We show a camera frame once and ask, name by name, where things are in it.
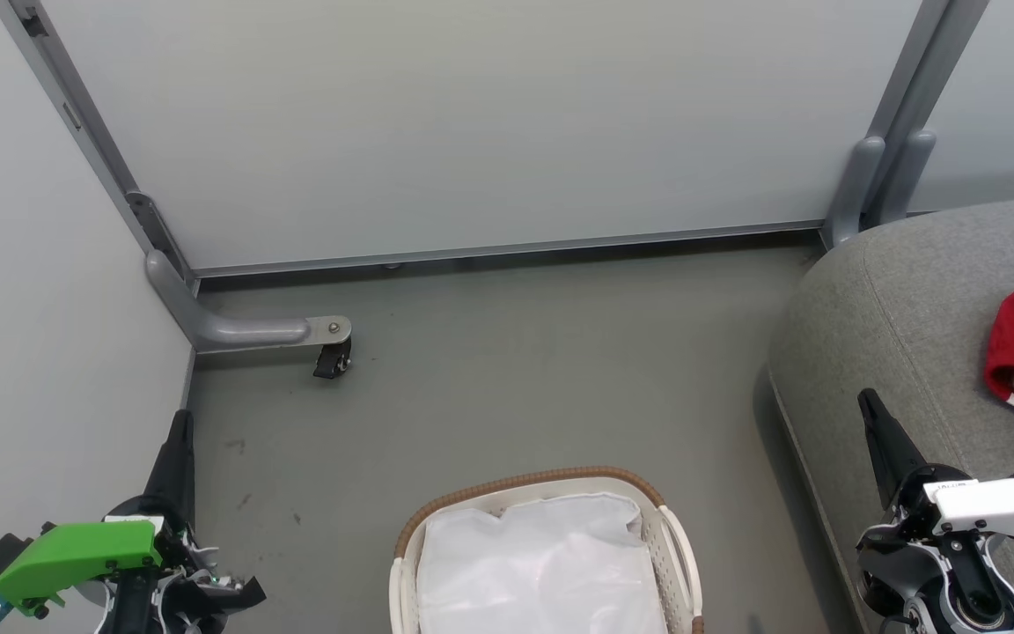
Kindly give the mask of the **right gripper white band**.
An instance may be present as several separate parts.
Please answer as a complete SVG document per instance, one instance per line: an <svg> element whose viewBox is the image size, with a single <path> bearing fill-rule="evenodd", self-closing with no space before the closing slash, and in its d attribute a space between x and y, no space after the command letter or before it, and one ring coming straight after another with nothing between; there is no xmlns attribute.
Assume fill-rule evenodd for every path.
<svg viewBox="0 0 1014 634"><path fill-rule="evenodd" d="M1014 477L946 479L873 388L857 394L884 518L856 545L862 602L885 633L1014 634L1014 585L994 551L1014 539Z"/></svg>

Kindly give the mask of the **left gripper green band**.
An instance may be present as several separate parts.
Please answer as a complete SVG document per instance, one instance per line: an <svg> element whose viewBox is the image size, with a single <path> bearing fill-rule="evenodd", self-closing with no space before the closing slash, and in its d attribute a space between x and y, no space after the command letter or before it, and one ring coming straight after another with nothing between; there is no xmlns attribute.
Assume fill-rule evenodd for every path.
<svg viewBox="0 0 1014 634"><path fill-rule="evenodd" d="M74 589L102 608L95 634L223 634L266 598L257 579L218 573L195 538L193 414L178 409L143 490L100 521L46 523L21 539L0 594L43 619Z"/></svg>

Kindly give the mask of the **grey fabric sofa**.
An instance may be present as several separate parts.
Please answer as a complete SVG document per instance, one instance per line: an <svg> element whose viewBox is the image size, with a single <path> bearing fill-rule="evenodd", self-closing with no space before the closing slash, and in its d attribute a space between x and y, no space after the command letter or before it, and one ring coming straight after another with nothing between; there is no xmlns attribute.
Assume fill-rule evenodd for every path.
<svg viewBox="0 0 1014 634"><path fill-rule="evenodd" d="M1014 292L1014 202L862 232L821 257L778 324L768 376L840 570L849 633L880 618L858 595L856 543L884 518L857 394L876 390L930 462L1014 474L1014 407L983 381L991 326Z"/></svg>

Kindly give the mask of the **white laundry basket brown rim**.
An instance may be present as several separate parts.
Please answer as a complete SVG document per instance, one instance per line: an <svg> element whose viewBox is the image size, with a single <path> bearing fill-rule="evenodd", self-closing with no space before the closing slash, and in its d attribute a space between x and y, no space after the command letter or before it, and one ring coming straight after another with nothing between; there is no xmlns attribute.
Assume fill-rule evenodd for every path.
<svg viewBox="0 0 1014 634"><path fill-rule="evenodd" d="M704 634L702 587L687 533L648 481L620 467L586 466L547 470L467 487L422 506L399 534L389 573L392 634L422 634L415 605L415 575L431 515L476 509L499 515L507 508L564 495L609 493L630 498L643 515L661 611L668 634Z"/></svg>

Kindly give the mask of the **white basket liner cloth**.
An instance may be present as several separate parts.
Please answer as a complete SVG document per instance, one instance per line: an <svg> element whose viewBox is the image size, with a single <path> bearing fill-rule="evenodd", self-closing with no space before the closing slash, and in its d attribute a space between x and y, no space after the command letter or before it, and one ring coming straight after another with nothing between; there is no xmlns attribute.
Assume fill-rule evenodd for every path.
<svg viewBox="0 0 1014 634"><path fill-rule="evenodd" d="M667 634L643 513L611 493L428 520L420 634Z"/></svg>

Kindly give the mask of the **grey metal partition post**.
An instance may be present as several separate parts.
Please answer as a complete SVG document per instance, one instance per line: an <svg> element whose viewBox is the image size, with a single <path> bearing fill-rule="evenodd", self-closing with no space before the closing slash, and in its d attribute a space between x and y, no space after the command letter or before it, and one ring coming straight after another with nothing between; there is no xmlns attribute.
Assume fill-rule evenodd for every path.
<svg viewBox="0 0 1014 634"><path fill-rule="evenodd" d="M990 0L950 0L947 5L886 138L884 161L878 166L871 198L863 209L865 228L904 219L937 144L937 136L927 126L930 114L940 100L989 3Z"/></svg>
<svg viewBox="0 0 1014 634"><path fill-rule="evenodd" d="M871 188L882 164L888 136L904 101L919 64L930 47L950 0L922 0L907 33L893 72L863 139L850 149L819 230L822 246L830 250L860 232L861 214L871 198Z"/></svg>
<svg viewBox="0 0 1014 634"><path fill-rule="evenodd" d="M158 250L197 294L198 282L156 201L137 184L41 0L0 0L0 19L31 67L137 244Z"/></svg>

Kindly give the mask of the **grey metal partition rail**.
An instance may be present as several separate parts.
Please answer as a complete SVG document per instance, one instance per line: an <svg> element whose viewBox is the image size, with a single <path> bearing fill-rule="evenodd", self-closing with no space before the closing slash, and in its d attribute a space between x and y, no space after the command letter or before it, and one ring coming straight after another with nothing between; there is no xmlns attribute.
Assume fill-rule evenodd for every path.
<svg viewBox="0 0 1014 634"><path fill-rule="evenodd" d="M482 258L532 255L550 252L564 252L564 250L608 246L659 245L665 244L666 242L720 240L720 238L747 237L756 236L756 234L779 232L809 232L810 230L821 229L823 224L824 221L819 219L790 222L768 222L768 224L687 230L686 232L625 234L625 236L588 238L588 240L553 240L544 242L527 242L527 244L518 245L467 246L456 249L422 250L422 252L390 255L315 258L315 260L294 262L220 266L220 268L196 268L193 269L193 274L196 278L198 278L198 280L202 280L203 278L231 278L238 276L279 276L279 274L312 272L313 270L374 268L374 266L442 262L472 257Z"/></svg>

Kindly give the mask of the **black caster wheel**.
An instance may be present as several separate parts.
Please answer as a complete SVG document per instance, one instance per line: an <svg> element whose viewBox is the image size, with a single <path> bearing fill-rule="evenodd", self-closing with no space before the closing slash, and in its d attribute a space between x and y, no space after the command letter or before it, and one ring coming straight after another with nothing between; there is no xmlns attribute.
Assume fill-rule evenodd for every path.
<svg viewBox="0 0 1014 634"><path fill-rule="evenodd" d="M315 361L313 377L338 379L345 374L353 361L353 340L323 345Z"/></svg>

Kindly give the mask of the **grey metal partition foot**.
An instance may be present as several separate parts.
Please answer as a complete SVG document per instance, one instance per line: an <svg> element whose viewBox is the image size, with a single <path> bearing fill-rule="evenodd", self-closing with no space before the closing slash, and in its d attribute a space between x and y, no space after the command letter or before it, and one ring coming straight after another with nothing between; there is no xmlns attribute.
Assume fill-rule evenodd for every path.
<svg viewBox="0 0 1014 634"><path fill-rule="evenodd" d="M325 348L349 342L349 318L331 316L236 318L214 313L197 301L172 262L161 250L146 253L146 280L151 284L182 333L200 354L242 350Z"/></svg>

